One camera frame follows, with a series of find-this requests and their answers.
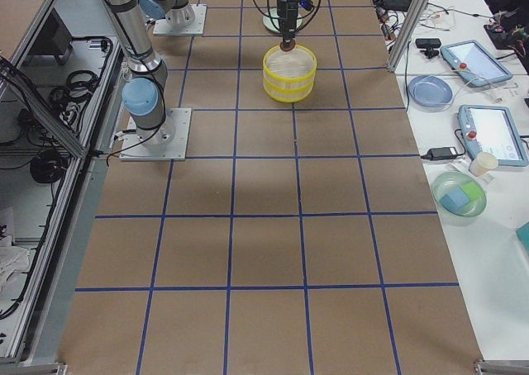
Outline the brown bun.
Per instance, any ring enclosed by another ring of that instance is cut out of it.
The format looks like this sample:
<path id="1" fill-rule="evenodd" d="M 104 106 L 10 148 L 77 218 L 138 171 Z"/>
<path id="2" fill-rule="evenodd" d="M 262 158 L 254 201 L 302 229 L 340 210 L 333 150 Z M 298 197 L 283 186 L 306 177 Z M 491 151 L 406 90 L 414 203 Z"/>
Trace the brown bun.
<path id="1" fill-rule="evenodd" d="M 291 41 L 282 41 L 280 44 L 279 44 L 279 48 L 283 51 L 283 52 L 289 52 L 289 51 L 292 51 L 296 46 L 296 42 L 295 40 L 291 40 Z"/>

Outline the yellow bamboo steamer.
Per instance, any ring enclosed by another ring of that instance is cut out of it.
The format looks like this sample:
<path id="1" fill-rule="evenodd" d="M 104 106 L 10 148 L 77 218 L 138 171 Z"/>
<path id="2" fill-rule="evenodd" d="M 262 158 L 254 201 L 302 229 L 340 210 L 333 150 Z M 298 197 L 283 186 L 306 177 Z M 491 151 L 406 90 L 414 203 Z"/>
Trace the yellow bamboo steamer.
<path id="1" fill-rule="evenodd" d="M 308 48 L 296 45 L 283 51 L 278 45 L 269 49 L 263 58 L 264 79 L 278 88 L 301 88 L 313 82 L 317 59 Z"/>
<path id="2" fill-rule="evenodd" d="M 313 88 L 313 82 L 310 82 L 300 88 L 280 88 L 266 78 L 263 78 L 263 86 L 266 94 L 278 102 L 294 103 L 300 102 L 307 98 Z"/>

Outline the light green plate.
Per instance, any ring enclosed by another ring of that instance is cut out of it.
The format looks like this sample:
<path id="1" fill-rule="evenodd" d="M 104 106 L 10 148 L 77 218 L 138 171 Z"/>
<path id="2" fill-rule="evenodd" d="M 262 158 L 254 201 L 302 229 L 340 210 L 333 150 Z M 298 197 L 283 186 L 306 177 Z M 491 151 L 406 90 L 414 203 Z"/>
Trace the light green plate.
<path id="1" fill-rule="evenodd" d="M 268 31 L 270 31 L 270 32 L 272 32 L 272 33 L 274 33 L 276 35 L 280 34 L 278 22 L 276 22 L 276 21 L 272 22 L 272 19 L 270 17 L 263 17 L 263 24 L 264 24 L 264 27 Z M 298 15 L 296 29 L 300 30 L 302 25 L 303 25 L 303 18 L 302 18 L 301 15 Z"/>

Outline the black webcam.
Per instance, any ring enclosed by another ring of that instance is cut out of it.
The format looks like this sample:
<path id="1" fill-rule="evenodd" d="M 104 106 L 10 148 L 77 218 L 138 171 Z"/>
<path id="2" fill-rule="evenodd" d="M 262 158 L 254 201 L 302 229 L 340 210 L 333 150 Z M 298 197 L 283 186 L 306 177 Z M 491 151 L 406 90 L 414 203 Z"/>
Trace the black webcam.
<path id="1" fill-rule="evenodd" d="M 441 41 L 438 38 L 416 38 L 415 45 L 428 59 L 440 54 Z"/>

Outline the blue plate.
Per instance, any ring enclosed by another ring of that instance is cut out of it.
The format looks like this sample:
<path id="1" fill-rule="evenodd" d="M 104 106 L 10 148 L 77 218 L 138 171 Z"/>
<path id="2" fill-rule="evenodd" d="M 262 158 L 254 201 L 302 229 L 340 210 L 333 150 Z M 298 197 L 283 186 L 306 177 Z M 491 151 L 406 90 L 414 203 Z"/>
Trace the blue plate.
<path id="1" fill-rule="evenodd" d="M 413 101 L 428 111 L 441 111 L 453 100 L 450 86 L 442 79 L 432 75 L 413 78 L 408 84 L 408 92 Z"/>

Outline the black power adapter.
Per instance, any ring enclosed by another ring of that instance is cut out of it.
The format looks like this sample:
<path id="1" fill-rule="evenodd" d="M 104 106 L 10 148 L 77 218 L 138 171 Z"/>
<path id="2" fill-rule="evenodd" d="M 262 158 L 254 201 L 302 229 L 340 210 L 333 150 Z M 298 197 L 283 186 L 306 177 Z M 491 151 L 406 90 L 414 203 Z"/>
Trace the black power adapter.
<path id="1" fill-rule="evenodd" d="M 460 153 L 456 147 L 436 147 L 430 148 L 425 154 L 421 156 L 421 159 L 428 161 L 444 161 L 457 159 L 458 157 L 464 155 L 465 153 Z"/>

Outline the far teach pendant tablet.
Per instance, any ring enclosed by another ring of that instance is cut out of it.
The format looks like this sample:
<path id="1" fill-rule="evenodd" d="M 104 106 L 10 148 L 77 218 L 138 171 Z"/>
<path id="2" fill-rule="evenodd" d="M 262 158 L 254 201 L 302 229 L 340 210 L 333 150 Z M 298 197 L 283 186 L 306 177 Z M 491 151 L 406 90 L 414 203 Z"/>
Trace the far teach pendant tablet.
<path id="1" fill-rule="evenodd" d="M 471 86 L 484 87 L 512 78 L 512 73 L 476 40 L 443 45 L 440 53 L 450 68 Z"/>

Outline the teach pendant tablet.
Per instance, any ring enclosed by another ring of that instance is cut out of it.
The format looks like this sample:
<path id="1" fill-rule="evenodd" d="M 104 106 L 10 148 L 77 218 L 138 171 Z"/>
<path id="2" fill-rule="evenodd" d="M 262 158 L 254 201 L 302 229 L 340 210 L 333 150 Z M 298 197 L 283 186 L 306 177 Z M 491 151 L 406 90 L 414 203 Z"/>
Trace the teach pendant tablet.
<path id="1" fill-rule="evenodd" d="M 512 78 L 512 73 L 476 40 L 443 45 L 440 53 L 450 68 L 471 86 L 484 87 Z"/>
<path id="2" fill-rule="evenodd" d="M 507 107 L 463 105 L 457 117 L 471 159 L 487 152 L 498 160 L 500 166 L 528 165 L 528 155 Z"/>

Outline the near teach pendant tablet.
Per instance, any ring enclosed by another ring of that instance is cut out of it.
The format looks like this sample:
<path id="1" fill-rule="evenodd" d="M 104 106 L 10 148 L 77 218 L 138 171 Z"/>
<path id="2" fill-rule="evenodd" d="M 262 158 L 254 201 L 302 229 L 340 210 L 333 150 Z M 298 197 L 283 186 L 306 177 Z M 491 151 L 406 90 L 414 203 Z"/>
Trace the near teach pendant tablet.
<path id="1" fill-rule="evenodd" d="M 528 155 L 507 107 L 463 105 L 457 117 L 471 159 L 487 152 L 498 160 L 500 166 L 528 165 Z"/>

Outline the paper cup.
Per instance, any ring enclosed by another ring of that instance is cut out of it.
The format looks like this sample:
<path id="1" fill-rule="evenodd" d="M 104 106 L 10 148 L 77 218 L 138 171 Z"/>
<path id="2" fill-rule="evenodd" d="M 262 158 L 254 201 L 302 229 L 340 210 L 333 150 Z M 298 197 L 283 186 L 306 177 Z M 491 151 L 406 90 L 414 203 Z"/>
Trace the paper cup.
<path id="1" fill-rule="evenodd" d="M 479 152 L 469 165 L 469 171 L 476 177 L 484 175 L 498 167 L 498 159 L 489 152 Z"/>

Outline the green glass bowl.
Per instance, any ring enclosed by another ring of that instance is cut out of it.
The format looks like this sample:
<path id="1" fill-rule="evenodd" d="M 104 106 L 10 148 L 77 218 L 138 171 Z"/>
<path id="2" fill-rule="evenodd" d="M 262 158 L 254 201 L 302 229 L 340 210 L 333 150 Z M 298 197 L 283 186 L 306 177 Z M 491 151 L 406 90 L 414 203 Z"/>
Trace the green glass bowl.
<path id="1" fill-rule="evenodd" d="M 487 206 L 483 188 L 461 172 L 440 174 L 431 185 L 431 190 L 436 203 L 456 216 L 476 217 Z"/>

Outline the blue sponge block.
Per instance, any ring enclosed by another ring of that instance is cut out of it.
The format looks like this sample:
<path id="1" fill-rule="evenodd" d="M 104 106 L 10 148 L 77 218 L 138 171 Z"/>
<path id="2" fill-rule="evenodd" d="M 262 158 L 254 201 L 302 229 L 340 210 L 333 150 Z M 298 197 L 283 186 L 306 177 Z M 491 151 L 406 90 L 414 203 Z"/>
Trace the blue sponge block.
<path id="1" fill-rule="evenodd" d="M 463 210 L 465 206 L 470 204 L 469 198 L 463 193 L 460 187 L 453 187 L 449 192 L 445 193 L 440 199 L 439 203 L 449 212 L 457 214 Z"/>

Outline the green sponge block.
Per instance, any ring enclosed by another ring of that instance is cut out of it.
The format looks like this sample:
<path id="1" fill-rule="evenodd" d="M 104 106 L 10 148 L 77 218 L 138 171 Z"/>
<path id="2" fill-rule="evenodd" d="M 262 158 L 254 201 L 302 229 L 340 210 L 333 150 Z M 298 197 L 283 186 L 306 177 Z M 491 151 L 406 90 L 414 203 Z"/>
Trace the green sponge block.
<path id="1" fill-rule="evenodd" d="M 470 181 L 460 186 L 463 193 L 469 198 L 471 202 L 478 201 L 481 197 L 485 196 L 484 190 L 481 186 L 475 182 Z"/>

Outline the crumpled white cloth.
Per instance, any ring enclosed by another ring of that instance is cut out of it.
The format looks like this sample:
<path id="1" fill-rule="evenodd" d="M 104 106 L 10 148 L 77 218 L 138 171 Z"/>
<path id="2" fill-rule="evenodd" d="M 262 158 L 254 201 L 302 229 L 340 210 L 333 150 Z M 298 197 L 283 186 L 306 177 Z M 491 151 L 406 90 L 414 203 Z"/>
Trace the crumpled white cloth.
<path id="1" fill-rule="evenodd" d="M 1 210 L 1 291 L 29 268 L 29 249 L 15 245 L 13 208 L 4 208 Z"/>

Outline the aluminium frame post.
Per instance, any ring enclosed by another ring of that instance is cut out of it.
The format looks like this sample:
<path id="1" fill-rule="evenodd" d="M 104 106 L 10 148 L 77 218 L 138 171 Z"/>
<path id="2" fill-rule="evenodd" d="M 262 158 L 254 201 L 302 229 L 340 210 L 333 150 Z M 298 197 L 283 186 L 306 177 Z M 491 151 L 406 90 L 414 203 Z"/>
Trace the aluminium frame post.
<path id="1" fill-rule="evenodd" d="M 412 0 L 408 8 L 403 25 L 398 34 L 398 37 L 393 44 L 391 53 L 389 54 L 387 70 L 394 73 L 398 66 L 400 59 L 403 57 L 407 45 L 412 38 L 417 23 L 423 10 L 426 8 L 429 0 Z"/>

